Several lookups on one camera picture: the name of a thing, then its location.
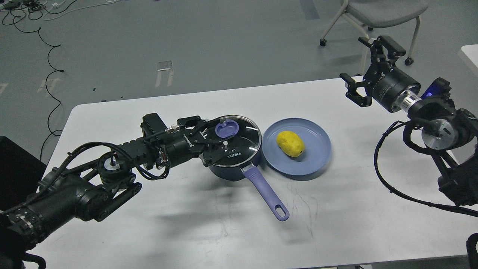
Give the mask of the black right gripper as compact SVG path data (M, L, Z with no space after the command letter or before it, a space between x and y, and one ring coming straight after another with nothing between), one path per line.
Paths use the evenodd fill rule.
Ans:
M407 90L414 94L420 90L420 83L395 65L406 55L406 50L388 35L381 35L373 41L359 37L358 41L369 48L371 65L361 82L347 73L340 73L339 77L347 88L345 96L360 107L371 106L372 99L375 99L388 112L398 112L401 109L400 95ZM360 87L365 89L365 96L357 92Z

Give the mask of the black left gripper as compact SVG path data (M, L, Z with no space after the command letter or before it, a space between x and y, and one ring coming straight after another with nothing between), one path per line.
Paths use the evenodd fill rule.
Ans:
M224 158L229 153L228 139L206 145L198 143L199 133L215 127L219 122L220 117L213 120L201 119L200 116L179 118L177 120L179 131L167 134L164 138L169 165L176 167L200 156L203 166L209 167Z

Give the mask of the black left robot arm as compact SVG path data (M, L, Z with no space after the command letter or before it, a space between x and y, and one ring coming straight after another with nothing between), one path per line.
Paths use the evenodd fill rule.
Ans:
M46 268L28 251L73 218L100 222L134 197L148 180L164 179L172 167L200 157L208 167L226 155L225 143L238 128L224 119L180 118L167 127L158 114L142 118L142 137L115 145L85 143L68 153L41 181L38 192L1 213L1 268L22 269L24 262Z

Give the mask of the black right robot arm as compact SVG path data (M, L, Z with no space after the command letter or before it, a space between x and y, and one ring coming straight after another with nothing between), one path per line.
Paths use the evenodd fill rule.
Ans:
M450 97L450 82L435 79L418 96L420 84L396 66L406 51L392 37L381 35L374 41L360 37L360 43L370 50L371 64L362 81L341 73L347 92L345 96L360 107L378 102L388 112L406 112L408 121L394 122L376 145L373 157L375 172L391 194L408 201L448 212L477 217L469 206L478 202L478 157L475 151L465 162L457 163L448 151L460 148L478 136L477 117L467 109L456 109ZM437 183L453 205L423 201L398 191L388 184L379 172L378 156L385 139L396 129L404 127L403 141L409 148L432 157L441 176Z

